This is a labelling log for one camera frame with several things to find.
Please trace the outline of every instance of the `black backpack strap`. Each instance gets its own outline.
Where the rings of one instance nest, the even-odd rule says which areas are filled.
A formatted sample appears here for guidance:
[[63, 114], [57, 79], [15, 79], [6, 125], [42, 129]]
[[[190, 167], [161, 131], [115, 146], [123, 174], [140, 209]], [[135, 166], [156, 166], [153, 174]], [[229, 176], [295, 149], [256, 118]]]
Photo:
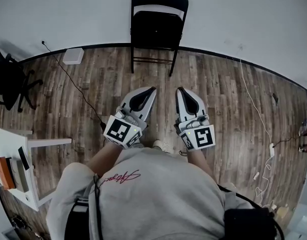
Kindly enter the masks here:
[[68, 216], [64, 239], [90, 239], [88, 199], [79, 198], [76, 200]]

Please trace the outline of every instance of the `white table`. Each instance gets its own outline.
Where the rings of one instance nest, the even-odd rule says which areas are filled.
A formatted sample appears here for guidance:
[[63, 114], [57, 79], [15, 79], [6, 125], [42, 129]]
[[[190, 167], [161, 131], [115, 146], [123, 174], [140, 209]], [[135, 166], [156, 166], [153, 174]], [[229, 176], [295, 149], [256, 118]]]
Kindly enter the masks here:
[[28, 139], [26, 136], [19, 135], [22, 134], [21, 131], [18, 131], [17, 133], [18, 134], [10, 132], [10, 130], [8, 131], [0, 129], [0, 157], [21, 160], [18, 149], [22, 147], [29, 164], [29, 169], [24, 171], [25, 178], [28, 184], [28, 191], [24, 193], [15, 188], [9, 189], [8, 191], [13, 194], [17, 199], [22, 201], [24, 204], [31, 207], [35, 211], [38, 211], [41, 205], [43, 205], [53, 197], [54, 189], [52, 189], [45, 196], [39, 199], [37, 186], [34, 178], [34, 167], [31, 149], [36, 147], [70, 144], [72, 143], [72, 139]]

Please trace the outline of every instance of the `wooden floor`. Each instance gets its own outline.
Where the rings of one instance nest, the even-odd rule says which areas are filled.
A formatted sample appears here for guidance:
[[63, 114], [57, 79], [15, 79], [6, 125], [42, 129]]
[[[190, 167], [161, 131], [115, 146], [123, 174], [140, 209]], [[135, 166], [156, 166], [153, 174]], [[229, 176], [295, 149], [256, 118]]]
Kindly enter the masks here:
[[[168, 52], [138, 51], [135, 56], [168, 59]], [[64, 54], [56, 57], [62, 61]], [[247, 95], [240, 64], [219, 57], [179, 51], [172, 77], [169, 67], [163, 64], [135, 63], [130, 71], [129, 48], [87, 49], [80, 65], [64, 65], [73, 81], [82, 88], [89, 102], [107, 122], [123, 97], [131, 90], [154, 86], [157, 97], [149, 127], [143, 142], [163, 141], [164, 150], [177, 154], [185, 150], [176, 135], [175, 91], [183, 86], [197, 93], [205, 102], [210, 122], [215, 126], [216, 146], [203, 150], [220, 184], [234, 183], [241, 194], [255, 198], [255, 188], [263, 189], [266, 181], [261, 175], [270, 157], [269, 138], [260, 118]], [[263, 70], [242, 65], [249, 92], [258, 107], [271, 135], [272, 142], [298, 135], [299, 127], [307, 118], [307, 93], [298, 86]], [[52, 56], [39, 58], [25, 64], [25, 70], [35, 70], [31, 80], [43, 79], [43, 85], [30, 91], [36, 111], [24, 102], [24, 110], [17, 113], [0, 106], [0, 127], [33, 130], [34, 139], [72, 138], [72, 145], [39, 148], [33, 152], [34, 173], [42, 195], [57, 186], [64, 168], [71, 162], [87, 162], [102, 146], [104, 137], [100, 122], [84, 102], [66, 74]], [[272, 94], [279, 100], [276, 105]], [[307, 154], [298, 152], [298, 140], [282, 142], [275, 148], [275, 157], [269, 162], [271, 171], [268, 190], [262, 204], [271, 200], [279, 206], [296, 206], [307, 171]], [[48, 238], [46, 213], [49, 203], [35, 212], [23, 205], [8, 191], [0, 194], [10, 216], [19, 214]], [[279, 222], [287, 225], [292, 212]], [[25, 239], [32, 238], [21, 232]]]

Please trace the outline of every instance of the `chair seat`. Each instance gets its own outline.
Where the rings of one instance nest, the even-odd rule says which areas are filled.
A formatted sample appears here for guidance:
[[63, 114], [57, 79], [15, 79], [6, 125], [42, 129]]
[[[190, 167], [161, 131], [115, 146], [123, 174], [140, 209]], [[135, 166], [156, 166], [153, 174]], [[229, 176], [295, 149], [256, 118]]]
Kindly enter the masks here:
[[131, 42], [136, 48], [174, 51], [182, 35], [182, 19], [172, 13], [138, 11], [132, 20]]

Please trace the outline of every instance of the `person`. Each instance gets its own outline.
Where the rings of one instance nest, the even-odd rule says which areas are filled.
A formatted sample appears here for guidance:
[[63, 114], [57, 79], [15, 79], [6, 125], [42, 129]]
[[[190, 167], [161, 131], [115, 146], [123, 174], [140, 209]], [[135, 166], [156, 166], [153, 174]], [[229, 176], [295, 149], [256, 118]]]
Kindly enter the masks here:
[[235, 193], [220, 191], [201, 150], [188, 151], [186, 162], [162, 151], [161, 141], [129, 149], [109, 141], [86, 165], [68, 165], [46, 216], [51, 239], [65, 239], [78, 198], [88, 199], [89, 237], [95, 240], [221, 239], [225, 211], [251, 208]]

